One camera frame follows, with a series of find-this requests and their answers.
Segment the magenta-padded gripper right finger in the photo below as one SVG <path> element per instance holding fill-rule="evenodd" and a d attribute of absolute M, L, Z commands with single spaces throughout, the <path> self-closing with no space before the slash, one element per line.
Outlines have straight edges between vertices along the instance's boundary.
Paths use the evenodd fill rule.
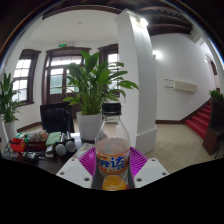
<path fill-rule="evenodd" d="M 168 175 L 168 171 L 156 158 L 147 158 L 137 149 L 130 148 L 128 170 L 130 189 L 143 187 Z"/>

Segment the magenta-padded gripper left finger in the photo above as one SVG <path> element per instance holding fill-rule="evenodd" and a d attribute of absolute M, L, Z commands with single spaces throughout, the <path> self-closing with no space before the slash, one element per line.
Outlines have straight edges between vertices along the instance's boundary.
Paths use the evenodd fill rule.
<path fill-rule="evenodd" d="M 91 148 L 80 157 L 71 157 L 57 172 L 57 176 L 81 187 L 91 188 L 95 172 L 95 149 Z"/>

